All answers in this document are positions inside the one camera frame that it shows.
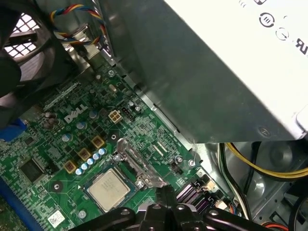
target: motherboard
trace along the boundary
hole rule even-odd
[[[41,230],[70,230],[119,206],[137,211],[169,184],[200,213],[225,209],[228,198],[192,154],[95,58],[95,74],[48,93],[23,115],[27,130],[0,147],[1,176]]]

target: green circuit board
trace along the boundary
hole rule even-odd
[[[3,179],[45,231],[69,230],[103,214],[104,209],[90,195],[89,188],[110,169],[126,185],[125,198],[117,206],[137,210],[140,204],[154,201],[154,189],[140,190],[129,166],[113,160],[121,138],[175,189],[200,170],[198,163],[194,168],[189,167],[192,155],[108,62],[100,58],[98,63],[101,66],[98,73],[85,73],[68,81],[29,110],[23,117],[28,123],[27,130],[11,143],[1,145]],[[129,102],[140,110],[129,108]],[[114,110],[123,117],[116,124],[108,116]],[[46,112],[56,118],[50,120]],[[68,161],[78,168],[86,162],[78,155],[83,148],[91,155],[98,151],[93,144],[97,136],[105,143],[107,153],[81,175],[75,171],[68,173],[64,169]],[[177,155],[183,158],[178,164],[182,174],[170,166]],[[29,172],[34,165],[36,170]]]
[[[1,231],[27,231],[19,217],[11,207],[0,197],[0,230]]]

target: white sticker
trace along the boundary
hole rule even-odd
[[[48,218],[48,221],[54,228],[60,225],[64,220],[65,220],[65,217],[62,215],[62,213],[59,210],[57,210],[54,214],[52,214]]]

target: fan grille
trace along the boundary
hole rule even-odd
[[[14,28],[13,33],[18,32],[27,32],[29,30],[34,30],[39,28],[38,24],[32,19],[31,16],[22,13],[16,27]],[[5,47],[5,50],[9,53],[12,57],[20,57],[23,55],[28,54],[29,52],[33,51],[36,48],[36,46],[29,42],[24,43],[21,45],[14,45],[11,47]]]

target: black fan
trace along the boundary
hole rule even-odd
[[[22,13],[31,16],[39,28],[13,34]],[[76,66],[45,15],[29,0],[0,0],[0,21],[0,128],[4,128],[63,82]],[[12,58],[5,50],[5,46],[29,41],[37,48],[24,56]]]

